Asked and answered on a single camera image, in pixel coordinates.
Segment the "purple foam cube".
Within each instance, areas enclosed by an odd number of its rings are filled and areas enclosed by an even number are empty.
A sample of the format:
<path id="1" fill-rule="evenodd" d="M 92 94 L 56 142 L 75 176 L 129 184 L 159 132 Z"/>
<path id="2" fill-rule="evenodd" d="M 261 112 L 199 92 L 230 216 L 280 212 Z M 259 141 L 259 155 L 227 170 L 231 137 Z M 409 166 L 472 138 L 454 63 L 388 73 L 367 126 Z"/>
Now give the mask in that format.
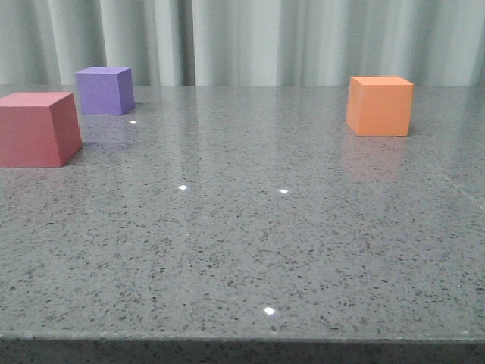
<path id="1" fill-rule="evenodd" d="M 89 67 L 75 75 L 83 115 L 124 115 L 134 109 L 130 67 Z"/>

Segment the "pale green curtain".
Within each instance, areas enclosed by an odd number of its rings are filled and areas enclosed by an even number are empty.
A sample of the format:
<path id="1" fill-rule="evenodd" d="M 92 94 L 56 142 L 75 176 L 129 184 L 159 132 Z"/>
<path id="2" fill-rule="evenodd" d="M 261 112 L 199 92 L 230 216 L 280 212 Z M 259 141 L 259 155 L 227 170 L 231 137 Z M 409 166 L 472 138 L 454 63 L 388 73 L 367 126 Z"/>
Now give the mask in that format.
<path id="1" fill-rule="evenodd" d="M 484 82 L 482 1 L 3 1 L 1 82 L 74 83 L 124 66 L 138 85 Z"/>

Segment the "red foam cube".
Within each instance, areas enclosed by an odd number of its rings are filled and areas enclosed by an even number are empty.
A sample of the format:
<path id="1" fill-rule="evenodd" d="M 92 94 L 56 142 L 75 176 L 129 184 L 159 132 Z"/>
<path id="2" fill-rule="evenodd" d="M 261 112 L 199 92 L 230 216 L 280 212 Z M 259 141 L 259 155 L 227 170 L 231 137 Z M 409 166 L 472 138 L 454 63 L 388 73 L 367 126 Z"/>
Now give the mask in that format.
<path id="1" fill-rule="evenodd" d="M 73 93 L 12 93 L 1 98 L 3 168 L 61 167 L 81 147 Z"/>

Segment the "orange foam cube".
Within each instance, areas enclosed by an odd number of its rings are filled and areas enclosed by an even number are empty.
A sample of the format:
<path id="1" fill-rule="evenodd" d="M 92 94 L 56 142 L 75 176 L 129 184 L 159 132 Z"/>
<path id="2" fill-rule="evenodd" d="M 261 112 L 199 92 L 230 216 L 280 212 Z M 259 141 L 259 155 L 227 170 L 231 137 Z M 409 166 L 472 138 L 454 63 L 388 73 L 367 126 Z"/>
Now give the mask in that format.
<path id="1" fill-rule="evenodd" d="M 413 95 L 414 84 L 402 77 L 351 77 L 346 123 L 357 136 L 406 137 Z"/>

